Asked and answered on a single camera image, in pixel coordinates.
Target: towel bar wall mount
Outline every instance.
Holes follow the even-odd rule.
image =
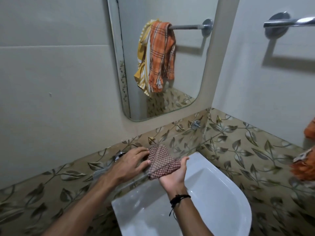
[[[264,28],[267,38],[280,38],[288,31],[289,27],[315,26],[315,17],[301,19],[290,18],[290,14],[285,11],[273,15],[266,21],[264,23]]]
[[[201,30],[203,36],[211,34],[213,28],[213,21],[211,19],[205,19],[202,25],[172,25],[170,30]]]

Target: mirror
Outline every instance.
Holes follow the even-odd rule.
[[[155,20],[170,22],[173,26],[199,25],[199,28],[206,19],[212,20],[212,24],[217,3],[218,0],[108,0],[123,110],[128,118],[144,121],[187,107],[195,101],[201,87],[211,32],[167,29],[171,40],[174,36],[176,39],[174,79],[163,78],[159,92],[147,90],[154,88],[147,86],[152,86],[149,84],[153,76],[150,66],[156,59],[152,47],[147,48],[145,41],[153,43],[150,32],[155,27]],[[149,34],[147,39],[142,38],[144,50],[140,54],[143,58],[138,61],[139,37],[146,23],[149,25],[146,33]],[[172,46],[166,49],[170,50],[165,54],[169,57]],[[141,63],[145,66],[142,74],[145,70],[148,73],[142,76],[139,84],[142,88],[134,77]]]

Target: washbasin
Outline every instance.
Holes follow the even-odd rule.
[[[251,210],[243,192],[199,152],[187,161],[185,185],[203,221],[215,236],[247,236]],[[148,181],[112,201],[123,236],[182,235],[166,192]]]

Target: orange checkered towel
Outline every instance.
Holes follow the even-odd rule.
[[[180,159],[172,158],[166,146],[153,145],[149,151],[148,160],[151,161],[151,164],[146,173],[150,180],[169,175],[180,168]]]
[[[155,21],[150,31],[150,73],[151,92],[163,90],[163,79],[174,79],[175,35],[168,28],[169,22]]]

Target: black string bracelet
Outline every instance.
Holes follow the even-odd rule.
[[[177,195],[175,195],[174,198],[172,198],[172,200],[170,201],[170,203],[171,203],[171,205],[172,205],[172,210],[171,210],[171,212],[169,213],[169,216],[171,216],[171,213],[172,213],[174,207],[175,207],[177,204],[179,204],[182,199],[185,199],[185,198],[191,198],[191,197],[190,197],[190,195],[188,195],[188,194],[177,194]]]

